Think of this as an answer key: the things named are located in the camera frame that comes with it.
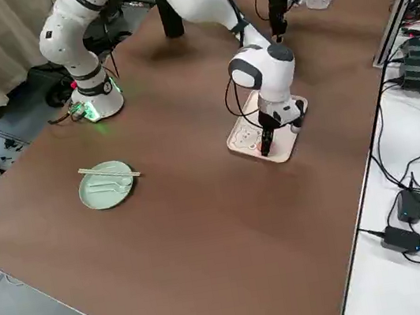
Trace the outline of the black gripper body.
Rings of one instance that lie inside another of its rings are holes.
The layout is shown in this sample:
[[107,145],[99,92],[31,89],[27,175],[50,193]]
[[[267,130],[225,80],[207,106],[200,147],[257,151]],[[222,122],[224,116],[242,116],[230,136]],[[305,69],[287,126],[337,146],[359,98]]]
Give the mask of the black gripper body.
[[268,9],[271,23],[284,22],[284,14],[287,12],[287,0],[268,0]]
[[275,129],[279,129],[282,126],[279,119],[277,120],[268,113],[264,113],[263,111],[258,112],[258,121],[259,125],[264,131],[273,132]]

